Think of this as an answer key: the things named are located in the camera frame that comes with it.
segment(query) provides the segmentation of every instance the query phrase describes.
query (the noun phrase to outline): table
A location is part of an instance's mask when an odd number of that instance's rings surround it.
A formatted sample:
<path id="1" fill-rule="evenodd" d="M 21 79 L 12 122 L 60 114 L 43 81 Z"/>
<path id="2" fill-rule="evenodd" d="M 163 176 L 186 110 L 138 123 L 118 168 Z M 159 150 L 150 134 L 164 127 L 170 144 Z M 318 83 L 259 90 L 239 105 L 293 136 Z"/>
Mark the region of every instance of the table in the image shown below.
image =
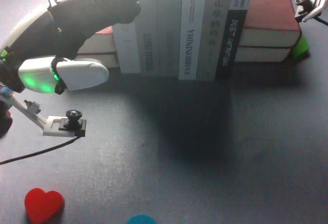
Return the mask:
<path id="1" fill-rule="evenodd" d="M 327 11 L 322 15 L 328 19 Z M 27 223 L 24 197 L 57 190 L 60 223 L 327 223 L 328 28 L 301 24 L 311 57 L 236 66 L 229 82 L 111 77 L 58 95 L 24 91 L 42 114 L 83 111 L 87 136 L 0 167 L 0 223 Z M 66 141 L 12 109 L 0 160 Z"/>

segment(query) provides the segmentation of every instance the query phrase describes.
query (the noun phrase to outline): blue circle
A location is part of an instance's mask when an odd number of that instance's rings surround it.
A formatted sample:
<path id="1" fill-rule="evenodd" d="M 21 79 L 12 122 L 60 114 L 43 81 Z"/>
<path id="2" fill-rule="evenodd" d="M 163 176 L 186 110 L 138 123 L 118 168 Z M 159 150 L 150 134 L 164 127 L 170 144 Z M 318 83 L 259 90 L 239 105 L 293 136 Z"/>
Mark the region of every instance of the blue circle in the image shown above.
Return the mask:
<path id="1" fill-rule="evenodd" d="M 148 215 L 136 215 L 132 217 L 127 224 L 157 224 L 156 221 Z"/>

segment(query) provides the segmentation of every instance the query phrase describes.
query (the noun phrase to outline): green led light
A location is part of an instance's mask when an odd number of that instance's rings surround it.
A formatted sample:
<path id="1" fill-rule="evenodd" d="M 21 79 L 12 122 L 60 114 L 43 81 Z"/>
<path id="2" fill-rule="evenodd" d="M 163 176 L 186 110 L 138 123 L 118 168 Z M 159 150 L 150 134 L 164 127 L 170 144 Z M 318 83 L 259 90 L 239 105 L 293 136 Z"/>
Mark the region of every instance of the green led light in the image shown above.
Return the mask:
<path id="1" fill-rule="evenodd" d="M 54 92 L 52 86 L 48 86 L 48 85 L 43 85 L 43 86 L 41 86 L 41 90 L 42 90 L 44 93 L 53 93 L 53 92 Z"/>
<path id="2" fill-rule="evenodd" d="M 2 57 L 5 57 L 5 56 L 7 55 L 7 53 L 8 53 L 8 52 L 7 52 L 6 50 L 3 50 L 2 53 L 1 53 L 1 56 L 2 56 Z"/>
<path id="3" fill-rule="evenodd" d="M 52 71 L 53 77 L 55 77 L 56 81 L 59 81 L 58 75 L 54 71 Z"/>
<path id="4" fill-rule="evenodd" d="M 24 83 L 29 87 L 35 87 L 35 81 L 32 78 L 25 78 Z"/>

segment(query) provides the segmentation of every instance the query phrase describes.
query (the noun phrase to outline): cable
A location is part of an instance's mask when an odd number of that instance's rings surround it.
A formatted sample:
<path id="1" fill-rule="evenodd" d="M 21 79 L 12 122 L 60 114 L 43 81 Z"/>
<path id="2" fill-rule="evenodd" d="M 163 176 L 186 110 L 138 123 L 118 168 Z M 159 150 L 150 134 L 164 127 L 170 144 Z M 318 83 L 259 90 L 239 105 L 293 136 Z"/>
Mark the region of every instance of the cable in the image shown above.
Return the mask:
<path id="1" fill-rule="evenodd" d="M 31 153 L 31 154 L 28 154 L 28 155 L 25 155 L 25 156 L 19 156 L 19 157 L 15 157 L 15 158 L 12 158 L 12 159 L 5 160 L 5 161 L 1 161 L 0 165 L 8 164 L 8 163 L 13 162 L 13 161 L 23 160 L 23 159 L 33 157 L 33 156 L 38 156 L 38 155 L 41 155 L 41 154 L 44 154 L 44 153 L 59 149 L 61 147 L 68 146 L 68 145 L 74 143 L 75 141 L 77 141 L 79 138 L 80 137 L 76 137 L 74 139 L 71 139 L 71 140 L 63 143 L 63 144 L 60 144 L 60 145 L 54 146 L 54 147 L 50 147 L 50 148 L 42 150 L 42 151 L 38 151 L 38 152 L 34 152 L 34 153 Z"/>
<path id="2" fill-rule="evenodd" d="M 316 20 L 316 21 L 318 21 L 318 22 L 320 22 L 320 23 L 325 24 L 326 26 L 328 26 L 328 22 L 326 22 L 325 20 L 323 20 L 323 19 L 321 19 L 319 17 L 314 17 L 314 20 Z"/>

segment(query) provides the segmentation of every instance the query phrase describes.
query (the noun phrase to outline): book spine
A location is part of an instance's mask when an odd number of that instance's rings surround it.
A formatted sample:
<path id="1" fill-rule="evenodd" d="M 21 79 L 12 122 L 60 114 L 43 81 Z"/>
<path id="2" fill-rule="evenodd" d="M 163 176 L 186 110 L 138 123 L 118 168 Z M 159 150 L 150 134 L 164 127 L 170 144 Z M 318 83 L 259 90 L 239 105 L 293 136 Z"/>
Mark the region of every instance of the book spine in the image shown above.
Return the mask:
<path id="1" fill-rule="evenodd" d="M 216 68 L 216 78 L 230 77 L 250 0 L 231 0 Z"/>
<path id="2" fill-rule="evenodd" d="M 141 74 L 159 76 L 157 0 L 139 0 L 141 12 L 134 20 Z"/>
<path id="3" fill-rule="evenodd" d="M 182 0 L 179 79 L 196 79 L 205 0 Z"/>
<path id="4" fill-rule="evenodd" d="M 134 22 L 112 26 L 114 42 L 122 74 L 140 74 L 140 60 Z"/>
<path id="5" fill-rule="evenodd" d="M 180 57 L 181 0 L 157 0 L 160 75 L 177 77 Z"/>
<path id="6" fill-rule="evenodd" d="M 198 55 L 197 80 L 214 81 L 231 0 L 206 0 Z"/>

